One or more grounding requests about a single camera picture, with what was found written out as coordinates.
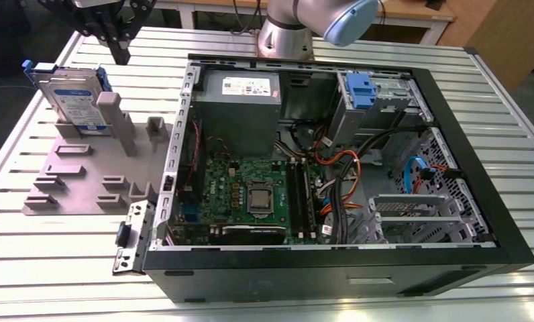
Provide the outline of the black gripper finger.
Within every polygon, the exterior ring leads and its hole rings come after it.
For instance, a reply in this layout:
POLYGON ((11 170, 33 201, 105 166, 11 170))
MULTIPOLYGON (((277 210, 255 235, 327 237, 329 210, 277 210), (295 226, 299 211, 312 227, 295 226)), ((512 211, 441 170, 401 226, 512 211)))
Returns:
POLYGON ((37 3, 83 36, 93 36, 105 46, 113 58, 120 64, 119 23, 120 14, 104 12, 81 12, 72 1, 37 1, 37 3))
POLYGON ((119 39, 119 46, 121 49, 123 59, 120 64, 127 64, 129 60, 129 43, 135 39, 140 28, 151 14, 155 6, 155 1, 149 0, 131 0, 129 7, 132 10, 132 17, 124 22, 121 27, 121 37, 119 39))

